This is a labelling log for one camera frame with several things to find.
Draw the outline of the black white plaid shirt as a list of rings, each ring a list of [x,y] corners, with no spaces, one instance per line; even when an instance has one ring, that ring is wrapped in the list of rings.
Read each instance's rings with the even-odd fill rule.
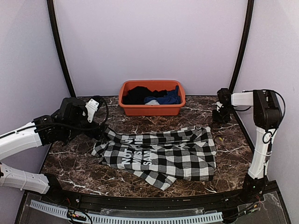
[[[107,128],[92,155],[100,164],[132,173],[160,190],[178,179],[211,181],[216,169],[216,148],[208,126],[139,135]]]

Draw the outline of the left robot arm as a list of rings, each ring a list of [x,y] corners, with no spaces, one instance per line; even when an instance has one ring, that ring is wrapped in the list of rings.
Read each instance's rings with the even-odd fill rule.
[[[0,158],[3,160],[27,149],[50,145],[56,141],[68,144],[80,134],[90,138],[99,137],[105,129],[106,120],[100,124],[91,118],[61,118],[44,115],[0,137]],[[36,174],[0,164],[0,185],[19,190],[47,194],[55,203],[63,203],[66,193],[52,174]]]

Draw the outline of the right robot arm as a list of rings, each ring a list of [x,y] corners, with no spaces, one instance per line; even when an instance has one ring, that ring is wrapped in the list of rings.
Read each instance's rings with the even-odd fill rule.
[[[217,96],[216,109],[212,111],[214,122],[228,123],[230,114],[239,106],[253,108],[253,121],[256,126],[255,149],[242,189],[238,193],[238,198],[247,203],[265,189],[273,141],[285,116],[285,108],[281,108],[279,98],[283,106],[285,101],[281,94],[268,89],[230,93],[229,89],[221,88],[217,91]]]

